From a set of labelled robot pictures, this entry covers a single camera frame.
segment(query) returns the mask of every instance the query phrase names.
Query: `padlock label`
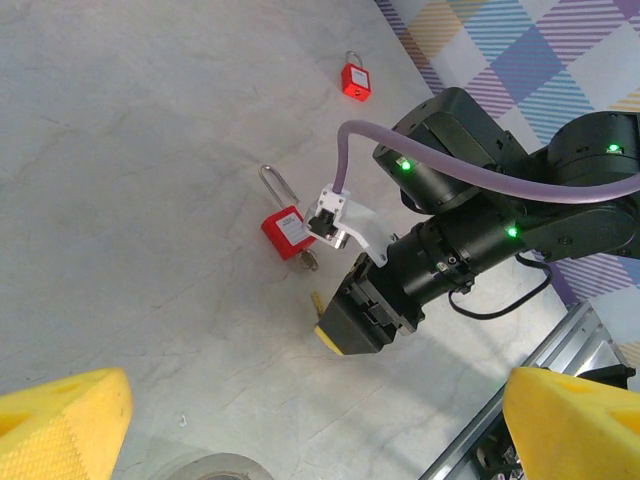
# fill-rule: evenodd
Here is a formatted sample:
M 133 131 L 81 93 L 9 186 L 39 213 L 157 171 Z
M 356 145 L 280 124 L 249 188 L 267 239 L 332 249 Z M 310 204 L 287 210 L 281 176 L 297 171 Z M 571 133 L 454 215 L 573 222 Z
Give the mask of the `padlock label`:
M 307 232 L 304 231 L 300 217 L 295 213 L 290 213 L 286 217 L 282 217 L 276 222 L 276 225 L 286 237 L 287 242 L 292 246 L 306 240 L 309 236 L 307 235 Z
M 351 80 L 353 80 L 353 83 L 356 85 L 369 88 L 369 77 L 362 70 L 351 67 Z

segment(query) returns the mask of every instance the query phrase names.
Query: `robotic arm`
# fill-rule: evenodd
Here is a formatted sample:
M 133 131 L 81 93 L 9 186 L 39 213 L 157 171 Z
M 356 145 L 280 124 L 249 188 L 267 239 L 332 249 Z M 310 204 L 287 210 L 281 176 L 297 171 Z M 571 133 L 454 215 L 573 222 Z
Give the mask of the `robotic arm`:
M 393 130 L 509 177 L 586 187 L 640 172 L 639 124 L 640 115 L 633 113 L 588 114 L 528 155 L 464 90 L 451 88 L 418 106 Z M 309 209 L 305 224 L 311 235 L 335 248 L 354 237 L 365 250 L 316 328 L 342 354 L 375 353 L 399 330 L 415 332 L 424 320 L 423 305 L 445 293 L 468 293 L 476 275 L 509 257 L 548 270 L 522 259 L 521 252 L 536 250 L 550 261 L 599 252 L 640 256 L 639 193 L 585 205 L 542 203 L 473 186 L 384 145 L 373 157 L 400 187 L 403 204 L 432 217 L 398 238 L 374 212 L 352 201 L 349 192 L 334 192 L 332 185 Z

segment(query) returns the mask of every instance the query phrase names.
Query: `checkered fabric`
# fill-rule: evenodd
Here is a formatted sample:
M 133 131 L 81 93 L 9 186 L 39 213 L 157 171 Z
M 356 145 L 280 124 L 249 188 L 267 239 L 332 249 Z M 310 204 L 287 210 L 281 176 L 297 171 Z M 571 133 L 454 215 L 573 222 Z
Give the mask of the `checkered fabric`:
M 640 0 L 376 3 L 434 94 L 465 88 L 529 151 L 585 113 L 640 111 Z M 640 286 L 636 260 L 553 268 L 567 304 Z

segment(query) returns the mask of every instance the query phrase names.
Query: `padlock shackle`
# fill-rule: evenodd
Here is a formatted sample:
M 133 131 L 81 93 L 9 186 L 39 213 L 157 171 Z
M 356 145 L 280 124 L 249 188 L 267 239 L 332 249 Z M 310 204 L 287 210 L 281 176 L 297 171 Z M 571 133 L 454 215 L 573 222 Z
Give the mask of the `padlock shackle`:
M 356 60 L 358 60 L 358 66 L 360 68 L 363 68 L 363 63 L 362 63 L 362 58 L 360 57 L 360 55 L 358 55 L 356 52 L 354 52 L 353 50 L 349 50 L 347 53 L 344 54 L 344 58 L 346 60 L 347 63 L 351 63 L 349 61 L 349 57 L 354 57 Z
M 284 188 L 286 190 L 286 192 L 289 194 L 291 199 L 294 201 L 295 205 L 300 203 L 300 199 L 295 194 L 295 192 L 291 189 L 291 187 L 285 181 L 285 179 L 282 178 L 282 175 L 280 175 L 280 172 L 278 172 L 271 165 L 262 165 L 260 167 L 260 170 L 258 171 L 258 175 L 260 175 L 260 179 L 262 180 L 262 183 L 264 183 L 265 186 L 267 187 L 267 190 L 269 190 L 269 192 L 271 192 L 271 195 L 273 195 L 273 198 L 276 199 L 276 202 L 278 202 L 278 205 L 280 205 L 280 208 L 286 208 L 286 206 L 285 206 L 284 202 L 282 201 L 282 199 L 280 198 L 280 195 L 278 195 L 276 193 L 276 191 L 273 189 L 273 187 L 271 186 L 271 184 L 269 183 L 267 178 L 264 176 L 264 172 L 265 171 L 266 172 L 271 172 L 278 179 L 278 182 L 280 182 L 280 185 L 282 185 L 282 188 Z

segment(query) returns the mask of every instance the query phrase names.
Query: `black cable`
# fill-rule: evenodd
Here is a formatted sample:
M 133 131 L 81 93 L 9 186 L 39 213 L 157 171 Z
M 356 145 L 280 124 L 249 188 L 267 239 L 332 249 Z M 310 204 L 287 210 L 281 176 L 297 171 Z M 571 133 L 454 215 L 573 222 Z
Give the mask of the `black cable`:
M 522 265 L 524 265 L 525 267 L 531 267 L 531 268 L 537 268 L 539 270 L 543 270 L 547 274 L 547 278 L 544 280 L 544 282 L 542 282 L 536 288 L 531 290 L 524 297 L 520 298 L 519 300 L 516 300 L 507 308 L 500 310 L 499 312 L 475 313 L 475 312 L 470 312 L 469 310 L 465 310 L 464 308 L 459 307 L 458 305 L 453 303 L 453 294 L 455 293 L 453 290 L 449 292 L 449 304 L 451 305 L 451 308 L 453 308 L 459 314 L 464 315 L 465 317 L 473 318 L 475 320 L 493 320 L 494 318 L 502 317 L 507 313 L 513 312 L 516 308 L 521 307 L 522 305 L 527 303 L 529 300 L 531 300 L 533 297 L 535 297 L 537 294 L 539 294 L 542 290 L 544 290 L 551 284 L 551 281 L 553 280 L 553 271 L 551 270 L 551 267 L 549 265 L 547 265 L 546 263 L 537 262 L 535 260 L 529 260 L 527 258 L 522 257 L 520 254 L 516 255 L 516 260 Z

